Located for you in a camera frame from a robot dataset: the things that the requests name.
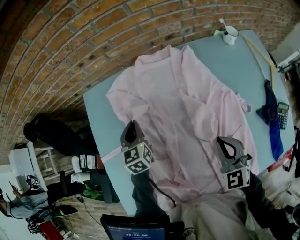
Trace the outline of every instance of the pink shirt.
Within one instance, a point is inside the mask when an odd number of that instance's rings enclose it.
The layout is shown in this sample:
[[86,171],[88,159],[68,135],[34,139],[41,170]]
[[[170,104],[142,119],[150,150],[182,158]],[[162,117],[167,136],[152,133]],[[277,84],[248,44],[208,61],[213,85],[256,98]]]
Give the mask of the pink shirt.
[[[177,203],[223,192],[216,137],[240,140],[258,174],[257,153],[244,112],[251,106],[223,85],[186,46],[138,57],[107,97],[118,118],[136,120],[152,145],[151,177]],[[158,195],[162,209],[172,203]]]

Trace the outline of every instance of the light blue table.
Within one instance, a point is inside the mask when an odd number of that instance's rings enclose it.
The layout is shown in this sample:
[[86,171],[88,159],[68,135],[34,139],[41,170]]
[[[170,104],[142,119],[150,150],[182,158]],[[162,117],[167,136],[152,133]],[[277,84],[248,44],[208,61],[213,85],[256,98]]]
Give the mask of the light blue table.
[[[263,171],[274,163],[270,147],[269,127],[255,112],[256,109],[265,104],[264,77],[248,45],[242,38],[242,34],[248,36],[268,56],[259,38],[251,30],[241,31],[234,46],[225,44],[221,35],[199,39],[188,43],[188,45],[194,50],[197,58],[221,82],[233,91],[239,92],[252,105],[253,112],[246,114],[246,119],[257,148],[259,170]],[[269,65],[259,54],[257,56],[265,74],[270,79]],[[120,145],[120,136],[125,127],[124,123],[118,120],[105,96],[118,75],[111,76],[83,96],[91,129],[101,156]],[[278,74],[275,78],[275,95],[277,101],[288,103],[285,89]],[[288,115],[287,129],[281,131],[281,139],[284,152],[286,152],[293,146],[295,139],[291,111]],[[104,165],[124,209],[128,214],[134,214],[136,207],[131,198],[133,185],[130,181],[129,172],[123,167],[123,155],[116,155]]]

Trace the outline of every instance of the screen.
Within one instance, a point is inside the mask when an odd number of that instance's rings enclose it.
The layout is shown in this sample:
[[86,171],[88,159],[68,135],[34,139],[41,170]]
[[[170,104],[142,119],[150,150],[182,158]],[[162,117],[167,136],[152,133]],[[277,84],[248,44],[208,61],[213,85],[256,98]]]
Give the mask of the screen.
[[164,228],[134,229],[108,226],[108,231],[113,240],[165,240]]
[[289,110],[289,106],[283,105],[283,104],[279,104],[278,108],[279,109],[284,109],[284,110]]

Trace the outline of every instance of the blue cloth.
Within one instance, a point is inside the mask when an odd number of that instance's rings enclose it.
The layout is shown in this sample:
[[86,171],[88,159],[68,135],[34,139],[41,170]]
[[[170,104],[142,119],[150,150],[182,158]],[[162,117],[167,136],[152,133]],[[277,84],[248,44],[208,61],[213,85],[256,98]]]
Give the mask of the blue cloth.
[[278,161],[278,158],[283,153],[283,145],[280,138],[277,101],[269,80],[266,80],[264,88],[266,91],[266,104],[257,109],[256,113],[270,127],[269,135],[272,154],[275,161]]
[[276,121],[270,125],[270,141],[272,153],[275,161],[278,161],[278,158],[283,153],[283,145],[280,138],[280,127],[279,127],[279,118],[276,118]]

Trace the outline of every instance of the calculator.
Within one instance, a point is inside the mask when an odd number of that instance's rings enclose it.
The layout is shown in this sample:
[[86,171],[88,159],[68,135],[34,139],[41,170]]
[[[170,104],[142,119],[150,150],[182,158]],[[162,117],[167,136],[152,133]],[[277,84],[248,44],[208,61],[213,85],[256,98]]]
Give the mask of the calculator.
[[290,106],[286,103],[278,103],[278,117],[279,117],[279,127],[280,129],[286,129],[287,124],[287,113]]

